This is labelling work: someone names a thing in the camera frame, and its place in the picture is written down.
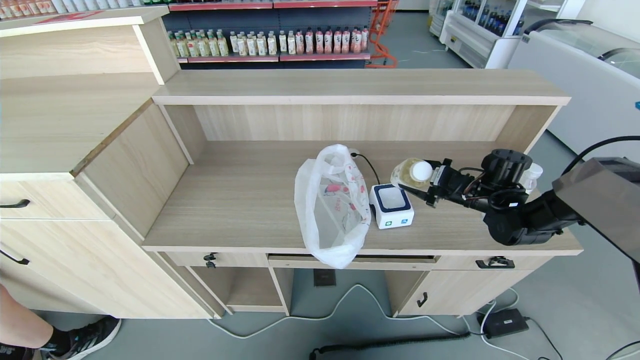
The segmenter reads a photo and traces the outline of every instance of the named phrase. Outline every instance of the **plastic bag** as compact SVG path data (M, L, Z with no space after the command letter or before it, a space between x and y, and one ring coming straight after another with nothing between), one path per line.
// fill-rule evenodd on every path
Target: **plastic bag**
M349 265L364 244L371 210L367 185L346 146L325 147L302 164L294 202L311 254L334 268Z

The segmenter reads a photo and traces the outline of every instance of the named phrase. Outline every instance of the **white wall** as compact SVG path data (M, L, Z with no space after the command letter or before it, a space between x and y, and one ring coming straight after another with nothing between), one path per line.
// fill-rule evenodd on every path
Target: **white wall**
M640 0L586 0L578 19L640 42Z

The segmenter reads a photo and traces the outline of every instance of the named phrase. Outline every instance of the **sneaker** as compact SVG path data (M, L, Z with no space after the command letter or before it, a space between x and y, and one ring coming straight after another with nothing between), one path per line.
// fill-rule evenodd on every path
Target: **sneaker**
M80 360L105 347L115 338L122 325L121 319L107 316L83 328L71 330L71 350L62 356L47 354L50 360Z

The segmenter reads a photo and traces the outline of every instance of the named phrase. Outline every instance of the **red shelf edge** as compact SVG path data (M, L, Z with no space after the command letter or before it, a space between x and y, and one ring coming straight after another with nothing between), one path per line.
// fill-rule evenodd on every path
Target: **red shelf edge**
M169 4L169 11L271 9L273 3L184 3Z
M274 1L273 8L353 8L377 6L378 0L302 0Z

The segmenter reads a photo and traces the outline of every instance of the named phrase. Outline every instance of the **white cable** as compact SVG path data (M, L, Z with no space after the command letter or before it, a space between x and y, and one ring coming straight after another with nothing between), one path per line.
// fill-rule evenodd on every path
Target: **white cable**
M612 357L612 358L611 358L611 360L621 360L621 359L626 359L626 358L628 358L628 357L630 357L630 356L638 355L638 354L640 354L640 348L639 348L639 349L637 349L637 350L636 350L636 351L634 351L634 352L630 352L630 353L628 353L627 355L622 355L622 356L618 356L618 357Z
M495 299L493 299L492 301L493 301L493 304L491 305L489 310L486 312L486 315L484 316L484 318L482 319L482 323L480 324L480 333L484 333L484 323L486 322L486 319L489 317L489 314L491 313L491 310L493 310L493 308L497 304ZM524 357L524 356L522 356L522 355L520 355L520 354L518 354L516 352L510 351L510 350L507 350L505 348L501 348L501 347L498 347L498 346L495 346L495 345L489 343L489 341L486 340L486 336L485 335L480 335L480 337L482 338L482 341L485 344L489 345L492 348L496 348L498 350L501 350L501 351L504 351L504 352L508 352L509 354L516 355L517 357L520 357L520 358L522 358L524 360L529 360L528 358L526 358L526 357Z
M440 323L438 323L436 320L434 320L434 319L433 319L432 317L430 317L429 315L413 316L413 317L410 317L410 318L392 318L391 316L387 316L387 314L385 314L384 310L382 310L382 306L380 305L380 302L378 301L378 299L376 299L375 295L373 295L373 293L372 293L371 291L369 291L369 289L367 289L366 287L364 287L364 285L361 285L361 284L355 284L355 285L353 285L353 286L349 289L349 291L347 291L347 292L346 292L346 293L345 293L345 294L340 298L340 300L338 300L338 303L337 303L337 304L335 305L335 307L333 308L333 311L332 311L329 315L322 316L322 317L320 317L320 318L305 318L305 317L302 317L302 316L285 316L285 317L283 317L283 318L281 318L281 319L277 320L276 322L273 322L272 324L267 325L267 326L263 327L262 329L260 329L260 330L258 330L258 331L256 331L256 332L254 332L254 333L252 333L252 334L244 335L244 336L243 336L243 335L234 334L233 332L230 332L229 330L226 330L224 327L222 327L222 326L220 326L220 325L218 325L218 324L214 323L212 319L207 319L207 321L208 321L211 325L213 325L213 326L217 327L218 329L222 330L223 332L227 333L229 336L233 336L233 337L234 337L234 338L236 338L236 339L248 339L248 338L251 338L252 336L256 336L256 335L260 334L260 333L261 333L261 332L263 332L263 331L267 331L268 329L270 329L270 328L274 327L275 325L277 325L277 324L279 324L280 322L282 322L282 321L284 321L284 320L287 320L287 319L310 320L310 321L321 321L321 320L326 320L326 319L328 319L328 318L332 317L332 316L333 316L333 314L335 314L335 311L336 311L336 310L338 309L338 307L340 306L340 303L344 300L344 298L346 298L346 297L347 297L347 295L349 295L349 293L351 292L351 290L353 290L353 289L355 289L355 288L362 288L362 289L364 289L367 293L369 293L369 295L371 295L371 297L376 301L376 304L378 305L378 309L380 309L380 312L382 313L382 315L384 315L384 316L385 316L385 318L387 318L387 319L389 319L389 320L417 320L417 319L423 319L423 318L426 318L426 319L431 320L431 321L432 321L434 324L436 324L439 328L441 328L442 330L444 330L444 331L448 332L449 334L452 334L452 335L462 335L462 334L460 334L460 333L458 333L458 332L455 332L455 331L452 331L452 330L447 329L446 327L444 327L443 325L441 325Z

